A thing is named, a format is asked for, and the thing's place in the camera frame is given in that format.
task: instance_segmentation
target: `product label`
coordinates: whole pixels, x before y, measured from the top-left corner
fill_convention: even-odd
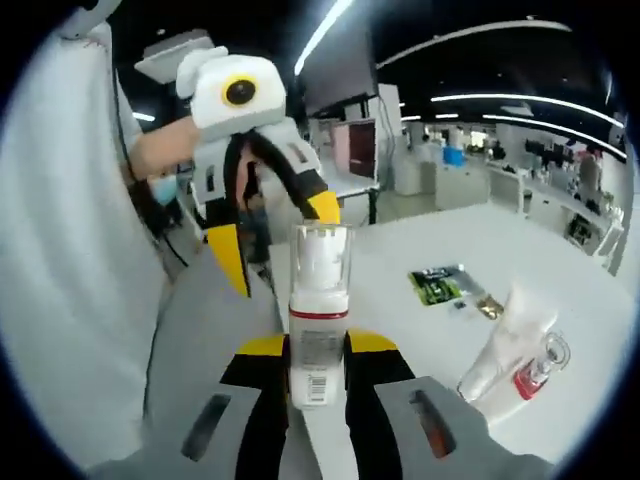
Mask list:
[[[307,377],[307,402],[327,402],[327,377],[322,372],[314,372]]]
[[[327,367],[340,361],[343,338],[337,332],[305,330],[300,340],[305,368]]]

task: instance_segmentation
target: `white lab coat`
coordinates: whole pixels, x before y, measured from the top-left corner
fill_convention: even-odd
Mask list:
[[[141,446],[166,276],[127,194],[110,32],[52,36],[0,144],[0,333],[35,416],[82,468]],[[122,91],[129,147],[140,133]]]

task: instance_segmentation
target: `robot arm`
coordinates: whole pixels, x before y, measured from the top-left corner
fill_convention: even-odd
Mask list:
[[[193,120],[201,132],[193,185],[206,206],[209,246],[234,288],[250,296],[235,202],[243,145],[250,142],[305,218],[340,223],[338,201],[319,175],[314,150],[285,116],[284,85],[269,60],[229,55],[224,47],[195,50],[178,68],[176,89],[183,98],[191,96]]]
[[[415,378],[385,337],[352,329],[345,339],[345,418],[361,480],[551,478],[551,465],[514,455],[489,436],[474,407],[430,377]],[[280,478],[288,428],[289,338],[256,339],[232,359],[199,404],[185,402],[151,438],[95,480]]]

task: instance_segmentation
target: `small packet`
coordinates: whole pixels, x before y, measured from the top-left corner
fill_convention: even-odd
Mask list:
[[[504,307],[491,295],[481,298],[476,302],[476,307],[489,320],[496,320],[504,312]]]
[[[411,272],[409,280],[425,306],[486,294],[465,271],[464,265]]]

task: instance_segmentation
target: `white cabinet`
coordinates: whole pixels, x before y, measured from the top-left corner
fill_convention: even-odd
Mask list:
[[[483,169],[469,166],[437,166],[436,207],[438,210],[468,207],[486,203],[488,199],[489,184]]]

